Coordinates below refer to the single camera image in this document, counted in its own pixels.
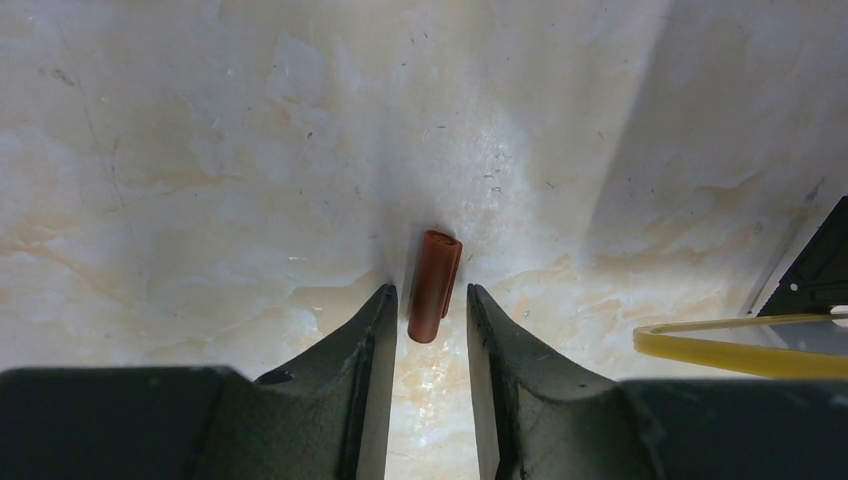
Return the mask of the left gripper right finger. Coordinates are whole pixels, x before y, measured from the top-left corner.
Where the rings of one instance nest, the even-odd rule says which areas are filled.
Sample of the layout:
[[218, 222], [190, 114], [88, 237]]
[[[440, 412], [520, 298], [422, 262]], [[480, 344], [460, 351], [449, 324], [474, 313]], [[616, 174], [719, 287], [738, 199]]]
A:
[[843, 479], [843, 381], [616, 382], [467, 289], [475, 438], [484, 479]]

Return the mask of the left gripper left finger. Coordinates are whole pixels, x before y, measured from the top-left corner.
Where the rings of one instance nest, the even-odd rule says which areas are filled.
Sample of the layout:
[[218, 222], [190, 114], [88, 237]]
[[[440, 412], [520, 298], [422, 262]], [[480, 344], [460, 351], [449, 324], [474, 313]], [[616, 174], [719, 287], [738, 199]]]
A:
[[5, 479], [380, 479], [398, 294], [256, 379], [225, 366], [1, 375]]

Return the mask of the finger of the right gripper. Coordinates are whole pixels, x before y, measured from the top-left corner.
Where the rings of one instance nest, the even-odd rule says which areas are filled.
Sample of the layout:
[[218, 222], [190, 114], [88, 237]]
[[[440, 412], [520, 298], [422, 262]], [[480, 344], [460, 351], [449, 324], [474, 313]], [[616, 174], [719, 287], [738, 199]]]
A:
[[847, 197], [784, 273], [757, 316], [828, 314], [847, 305]]

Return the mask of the yellow framed whiteboard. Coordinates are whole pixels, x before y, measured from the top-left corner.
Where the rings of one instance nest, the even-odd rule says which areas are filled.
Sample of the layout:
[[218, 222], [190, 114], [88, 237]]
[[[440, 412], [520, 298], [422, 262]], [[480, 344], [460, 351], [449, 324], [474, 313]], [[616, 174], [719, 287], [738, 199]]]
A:
[[802, 314], [658, 324], [633, 331], [636, 351], [769, 378], [847, 378], [847, 316]]

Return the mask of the brown marker cap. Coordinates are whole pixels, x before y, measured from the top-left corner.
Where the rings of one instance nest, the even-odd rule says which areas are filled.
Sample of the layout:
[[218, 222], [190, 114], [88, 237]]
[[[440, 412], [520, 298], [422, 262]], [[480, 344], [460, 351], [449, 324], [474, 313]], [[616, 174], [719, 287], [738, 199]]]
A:
[[446, 233], [424, 232], [411, 290], [407, 327], [411, 340], [421, 344], [435, 340], [449, 310], [462, 249], [463, 244]]

